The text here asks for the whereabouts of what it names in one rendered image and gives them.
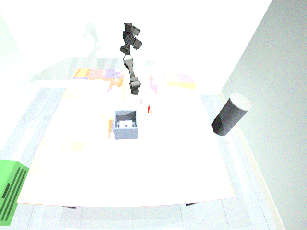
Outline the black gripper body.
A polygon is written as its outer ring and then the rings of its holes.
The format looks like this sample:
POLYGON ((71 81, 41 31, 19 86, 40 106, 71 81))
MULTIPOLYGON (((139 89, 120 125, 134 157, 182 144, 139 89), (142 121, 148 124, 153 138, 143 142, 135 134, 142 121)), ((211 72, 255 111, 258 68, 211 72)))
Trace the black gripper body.
MULTIPOLYGON (((131 28, 135 28, 135 30, 138 30, 139 32, 141 32, 141 30, 139 29, 139 28, 137 28, 136 26, 131 26, 131 28)), ((123 46, 124 47, 128 47, 128 45, 132 45, 133 44, 133 42, 134 42, 134 36, 133 35, 131 35, 131 34, 127 34, 126 35, 126 37, 125 37, 125 39, 124 39, 124 41, 126 42, 123 46), (127 44, 127 45, 126 45, 127 44)), ((123 52, 124 54, 128 54, 128 53, 126 53, 126 52, 124 52, 124 51, 122 51, 121 49, 120 49, 120 52, 123 52)))

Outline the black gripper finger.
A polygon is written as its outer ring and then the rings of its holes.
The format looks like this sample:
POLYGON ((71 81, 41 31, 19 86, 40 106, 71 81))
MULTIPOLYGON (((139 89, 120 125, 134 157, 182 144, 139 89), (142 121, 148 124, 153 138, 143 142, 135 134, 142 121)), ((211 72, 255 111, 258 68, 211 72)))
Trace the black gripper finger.
POLYGON ((121 49, 122 51, 126 52, 126 53, 129 53, 129 51, 130 51, 128 48, 124 47, 123 45, 121 46, 120 49, 121 49))
POLYGON ((130 29, 130 33, 131 33, 133 36, 138 36, 140 32, 139 32, 138 30, 135 30, 135 28, 131 28, 131 29, 130 29))

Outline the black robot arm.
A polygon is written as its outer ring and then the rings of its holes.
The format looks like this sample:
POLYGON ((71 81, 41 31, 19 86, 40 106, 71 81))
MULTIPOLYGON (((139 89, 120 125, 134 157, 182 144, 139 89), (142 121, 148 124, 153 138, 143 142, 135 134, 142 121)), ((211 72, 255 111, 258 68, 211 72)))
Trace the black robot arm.
MULTIPOLYGON (((132 23, 124 23, 125 27, 124 27, 124 31, 123 31, 123 39, 125 39, 126 35, 127 34, 130 34, 130 28, 132 26, 132 23)), ((132 46, 134 47, 135 50, 139 49, 142 45, 142 41, 140 41, 138 38, 134 38, 134 42, 132 44, 132 46)), ((138 77, 135 76, 135 73, 134 73, 134 70, 133 70, 133 58, 132 58, 132 55, 130 54, 130 51, 129 53, 126 55, 124 54, 125 56, 128 56, 130 55, 131 56, 131 59, 128 59, 128 60, 124 60, 123 58, 123 61, 124 61, 124 65, 125 67, 128 69, 129 71, 129 75, 130 75, 130 83, 129 83, 129 86, 130 86, 130 89, 131 89, 131 92, 130 94, 134 94, 134 95, 138 95, 139 93, 139 90, 138 88, 141 86, 141 83, 139 82, 138 80, 138 77)))

